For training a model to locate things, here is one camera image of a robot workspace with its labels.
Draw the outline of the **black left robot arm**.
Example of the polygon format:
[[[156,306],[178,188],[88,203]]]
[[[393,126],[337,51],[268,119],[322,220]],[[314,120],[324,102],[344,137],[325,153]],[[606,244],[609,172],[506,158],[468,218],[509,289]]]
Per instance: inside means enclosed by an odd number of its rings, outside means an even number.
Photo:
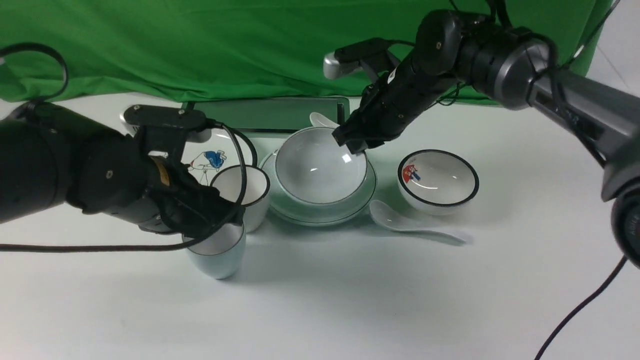
[[[183,163],[215,122],[203,112],[133,105],[123,134],[61,105],[21,105],[1,121],[1,222],[63,203],[141,230],[188,237],[239,224],[242,210]]]

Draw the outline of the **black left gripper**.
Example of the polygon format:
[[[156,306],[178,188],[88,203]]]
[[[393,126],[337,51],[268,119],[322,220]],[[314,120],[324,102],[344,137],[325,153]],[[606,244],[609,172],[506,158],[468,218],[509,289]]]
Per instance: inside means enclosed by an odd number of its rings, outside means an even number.
[[[184,134],[110,136],[86,145],[75,160],[67,202],[85,215],[109,215],[163,235],[243,227],[243,205],[189,173],[185,146]]]

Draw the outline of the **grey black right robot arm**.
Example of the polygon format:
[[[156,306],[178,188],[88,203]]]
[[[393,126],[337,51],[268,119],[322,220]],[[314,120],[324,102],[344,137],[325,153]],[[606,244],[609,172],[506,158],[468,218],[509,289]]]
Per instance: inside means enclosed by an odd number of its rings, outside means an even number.
[[[491,14],[454,9],[422,19],[408,55],[389,52],[391,39],[371,38],[324,58],[335,80],[364,71],[362,100],[333,137],[353,154],[397,139],[456,85],[464,84],[509,110],[531,107],[576,136],[603,168],[601,200],[614,201],[611,228],[626,259],[640,263],[640,100],[558,64],[544,35],[510,25],[504,3]]]

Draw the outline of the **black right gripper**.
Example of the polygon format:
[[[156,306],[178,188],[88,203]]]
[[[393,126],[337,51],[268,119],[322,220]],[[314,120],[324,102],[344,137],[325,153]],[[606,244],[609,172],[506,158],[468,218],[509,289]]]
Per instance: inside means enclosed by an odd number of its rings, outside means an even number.
[[[378,148],[397,139],[457,82],[454,75],[428,73],[419,55],[408,55],[384,80],[378,94],[358,109],[354,124],[338,126],[332,136],[353,155]]]

